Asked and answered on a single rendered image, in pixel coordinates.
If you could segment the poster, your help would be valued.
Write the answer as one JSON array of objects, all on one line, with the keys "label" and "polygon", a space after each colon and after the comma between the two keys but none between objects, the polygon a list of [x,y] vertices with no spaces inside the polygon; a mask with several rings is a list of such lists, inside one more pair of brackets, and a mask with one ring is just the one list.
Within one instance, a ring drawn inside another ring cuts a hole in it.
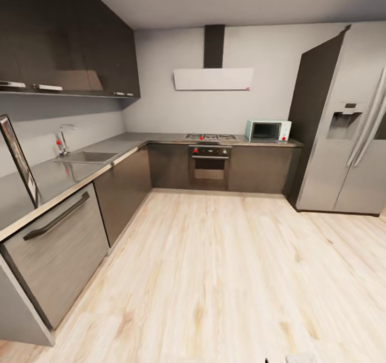
[{"label": "poster", "polygon": [[3,114],[0,116],[0,132],[3,135],[5,143],[12,155],[14,163],[18,168],[18,172],[23,180],[25,188],[28,192],[31,201],[33,202],[34,207],[38,208],[38,192],[37,185],[34,180],[34,176],[28,166],[26,159],[24,157],[23,151],[20,147],[19,141],[14,133],[14,128],[11,124],[9,116]]}]

